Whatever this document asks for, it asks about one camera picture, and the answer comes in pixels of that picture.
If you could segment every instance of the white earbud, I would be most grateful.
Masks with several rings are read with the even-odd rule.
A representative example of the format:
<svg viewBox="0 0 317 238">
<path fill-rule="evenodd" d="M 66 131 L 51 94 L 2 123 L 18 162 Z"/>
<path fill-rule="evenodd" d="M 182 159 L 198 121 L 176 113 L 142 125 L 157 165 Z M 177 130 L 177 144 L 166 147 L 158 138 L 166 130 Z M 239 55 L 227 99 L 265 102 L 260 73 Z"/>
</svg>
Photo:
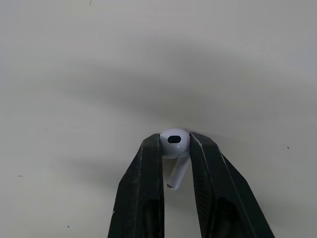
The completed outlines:
<svg viewBox="0 0 317 238">
<path fill-rule="evenodd" d="M 162 145 L 162 154 L 169 159 L 177 159 L 167 186 L 177 190 L 182 183 L 183 177 L 190 161 L 189 134 L 182 129 L 170 129 L 159 135 Z"/>
</svg>

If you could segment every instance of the clamp jaw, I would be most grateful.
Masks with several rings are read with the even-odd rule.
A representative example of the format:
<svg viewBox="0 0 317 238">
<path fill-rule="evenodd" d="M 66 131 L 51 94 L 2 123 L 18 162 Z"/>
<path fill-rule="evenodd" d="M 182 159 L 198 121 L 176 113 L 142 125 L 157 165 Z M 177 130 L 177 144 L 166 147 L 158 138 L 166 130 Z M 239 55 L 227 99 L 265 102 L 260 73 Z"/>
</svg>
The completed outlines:
<svg viewBox="0 0 317 238">
<path fill-rule="evenodd" d="M 274 238 L 247 181 L 204 135 L 190 132 L 202 238 Z M 146 138 L 119 183 L 108 238 L 163 238 L 159 134 Z"/>
</svg>

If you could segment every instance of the white wall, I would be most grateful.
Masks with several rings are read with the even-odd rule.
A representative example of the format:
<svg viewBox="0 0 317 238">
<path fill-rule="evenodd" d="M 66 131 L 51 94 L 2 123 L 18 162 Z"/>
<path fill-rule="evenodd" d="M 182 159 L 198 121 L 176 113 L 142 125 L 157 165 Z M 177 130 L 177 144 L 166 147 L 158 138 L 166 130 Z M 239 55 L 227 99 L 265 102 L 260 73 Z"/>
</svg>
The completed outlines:
<svg viewBox="0 0 317 238">
<path fill-rule="evenodd" d="M 317 2 L 89 3 L 0 2 L 0 237 L 106 237 L 140 143 L 179 126 L 277 238 L 316 237 Z M 165 191 L 165 237 L 200 236 L 192 187 Z"/>
</svg>

